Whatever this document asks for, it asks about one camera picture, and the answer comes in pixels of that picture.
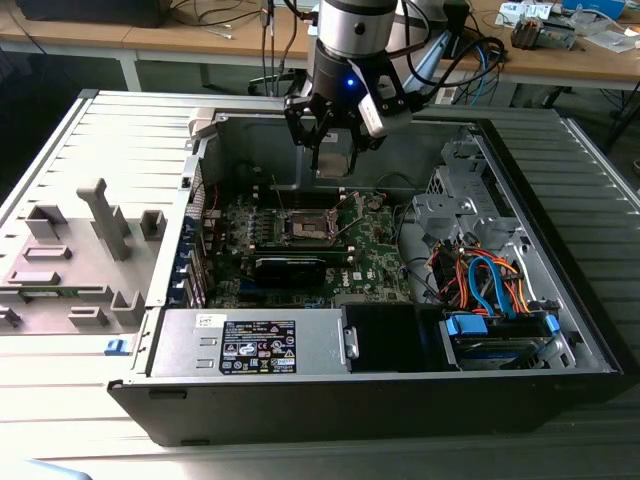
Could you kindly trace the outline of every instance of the desk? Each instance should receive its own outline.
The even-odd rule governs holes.
[[[584,38],[578,38],[572,50],[521,50],[511,46],[512,29],[494,25],[500,0],[470,0],[480,31],[497,36],[508,49],[507,63],[500,80],[566,87],[631,90],[640,80],[640,53],[630,50],[613,53]],[[621,22],[640,23],[640,13],[626,11]],[[461,68],[477,68],[477,62],[462,62]]]
[[[225,0],[199,0],[200,11],[204,11],[207,4],[212,5],[214,1],[216,8],[225,5]],[[495,13],[491,12],[496,11],[501,3],[500,0],[472,0],[473,11],[477,12],[476,18],[482,32],[485,35],[497,35],[509,50],[508,62],[500,77],[502,82],[631,90],[640,79],[640,54],[635,50],[615,54],[584,39],[579,39],[571,51],[525,51],[512,48],[508,38],[511,30],[503,30],[493,25]],[[53,55],[106,57],[118,60],[127,87],[131,91],[141,90],[135,66],[138,60],[261,65],[261,27],[257,17],[234,22],[234,29],[231,31],[234,39],[227,40],[202,28],[181,25],[172,19],[158,29],[68,22],[31,22],[24,19],[13,1],[10,1],[9,5],[20,25],[45,52]],[[39,53],[40,50],[29,42],[16,26],[6,10],[7,6],[3,6],[4,9],[0,11],[0,47],[6,51]],[[224,20],[253,8],[256,8],[253,4],[243,4],[233,10],[233,15],[222,12],[210,18],[216,21]],[[622,21],[640,23],[640,14],[625,13]],[[290,12],[277,9],[275,50],[278,58],[291,35],[292,25]],[[306,56],[307,25],[298,21],[298,36],[289,52],[287,66],[305,68]],[[442,62],[441,67],[446,66],[447,62]],[[476,68],[477,62],[471,57],[459,66],[462,74],[465,71],[475,71]]]
[[[236,2],[225,0],[199,0],[200,11],[207,6],[223,8]],[[35,22],[24,18],[12,0],[0,0],[0,47],[8,52],[42,53],[51,55],[113,58],[120,62],[130,91],[141,91],[135,62],[153,60],[199,64],[261,65],[260,43],[262,29],[258,16],[233,22],[233,40],[214,35],[203,28],[181,25],[168,19],[161,28],[135,28],[126,25],[99,25],[71,22]],[[212,15],[211,21],[232,18],[255,10],[254,4],[243,4],[232,12]],[[37,42],[34,45],[16,25]],[[276,9],[276,61],[281,58],[293,29],[293,15],[285,9]],[[289,54],[287,67],[306,68],[307,28],[298,21],[298,35]]]

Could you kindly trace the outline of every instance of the side panel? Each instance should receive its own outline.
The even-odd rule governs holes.
[[[526,432],[624,388],[621,378],[570,377],[152,388],[112,382],[109,393],[163,446],[304,442]]]

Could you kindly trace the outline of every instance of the electronic device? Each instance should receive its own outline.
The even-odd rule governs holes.
[[[332,179],[276,110],[216,107],[108,386],[155,442],[522,432],[634,384],[505,139],[434,110]]]
[[[172,0],[16,0],[28,20],[122,23],[158,27]]]

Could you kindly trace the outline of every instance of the blue tab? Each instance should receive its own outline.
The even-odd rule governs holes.
[[[547,322],[547,326],[549,327],[549,330],[551,330],[551,333],[560,331],[560,324],[558,323],[558,319],[555,315],[547,315],[544,317],[544,320]]]
[[[453,317],[447,318],[447,331],[449,332],[449,336],[453,337],[454,335],[458,335],[460,331],[458,330],[458,325],[456,325]]]
[[[453,315],[447,319],[449,336],[487,335],[489,329],[481,315]]]
[[[108,357],[129,355],[129,352],[127,352],[127,342],[119,338],[109,340],[107,348],[104,349],[104,354]]]

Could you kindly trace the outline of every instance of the computer case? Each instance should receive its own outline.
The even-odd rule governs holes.
[[[171,0],[17,0],[17,4],[28,20],[154,28],[165,20]]]

